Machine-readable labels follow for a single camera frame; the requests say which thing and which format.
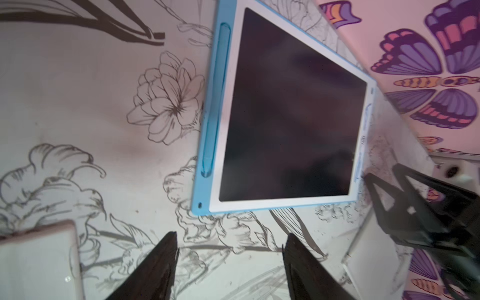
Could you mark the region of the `white drawing tablet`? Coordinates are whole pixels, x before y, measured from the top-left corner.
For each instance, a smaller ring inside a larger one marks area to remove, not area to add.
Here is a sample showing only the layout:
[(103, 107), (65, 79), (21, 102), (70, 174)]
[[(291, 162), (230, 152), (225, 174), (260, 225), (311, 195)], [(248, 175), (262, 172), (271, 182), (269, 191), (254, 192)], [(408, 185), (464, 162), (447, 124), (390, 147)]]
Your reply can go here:
[(2, 300), (83, 300), (75, 223), (61, 221), (1, 241)]
[(370, 210), (349, 247), (342, 265), (361, 300), (400, 300), (411, 251), (396, 244)]

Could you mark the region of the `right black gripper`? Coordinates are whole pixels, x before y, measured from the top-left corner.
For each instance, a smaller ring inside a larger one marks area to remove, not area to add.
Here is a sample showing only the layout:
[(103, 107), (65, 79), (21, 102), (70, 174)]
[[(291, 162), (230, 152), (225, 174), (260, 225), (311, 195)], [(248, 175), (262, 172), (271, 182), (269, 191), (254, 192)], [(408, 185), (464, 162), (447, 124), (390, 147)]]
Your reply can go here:
[[(443, 268), (441, 279), (455, 300), (462, 289), (472, 300), (480, 298), (480, 197), (420, 173), (402, 164), (392, 168), (400, 187), (369, 173), (363, 180), (371, 196), (376, 219), (392, 240), (428, 253)], [(440, 202), (426, 201), (410, 180), (444, 195)]]

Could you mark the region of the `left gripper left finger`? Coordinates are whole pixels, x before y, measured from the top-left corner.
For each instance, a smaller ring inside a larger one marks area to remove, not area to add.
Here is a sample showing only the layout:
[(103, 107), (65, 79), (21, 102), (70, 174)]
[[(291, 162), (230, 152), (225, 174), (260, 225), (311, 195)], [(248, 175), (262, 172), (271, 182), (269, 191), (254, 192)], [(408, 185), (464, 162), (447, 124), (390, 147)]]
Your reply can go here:
[(168, 300), (175, 283), (177, 233), (168, 232), (108, 300)]

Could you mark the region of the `blue-edged drawing tablet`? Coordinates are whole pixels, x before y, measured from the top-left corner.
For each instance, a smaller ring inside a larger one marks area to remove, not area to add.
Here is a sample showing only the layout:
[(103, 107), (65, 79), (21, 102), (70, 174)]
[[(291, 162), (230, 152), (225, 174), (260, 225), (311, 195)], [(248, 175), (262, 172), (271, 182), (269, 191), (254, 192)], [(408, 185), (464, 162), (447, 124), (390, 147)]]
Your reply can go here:
[(196, 216), (349, 203), (361, 185), (376, 81), (261, 1), (220, 1), (231, 26), (214, 166)]

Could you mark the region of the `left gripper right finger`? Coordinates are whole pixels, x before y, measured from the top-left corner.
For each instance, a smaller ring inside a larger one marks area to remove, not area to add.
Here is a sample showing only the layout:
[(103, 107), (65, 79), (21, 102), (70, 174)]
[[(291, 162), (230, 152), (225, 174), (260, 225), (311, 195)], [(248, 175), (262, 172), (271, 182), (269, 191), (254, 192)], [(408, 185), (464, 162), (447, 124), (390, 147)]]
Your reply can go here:
[(294, 234), (282, 249), (292, 300), (354, 300)]

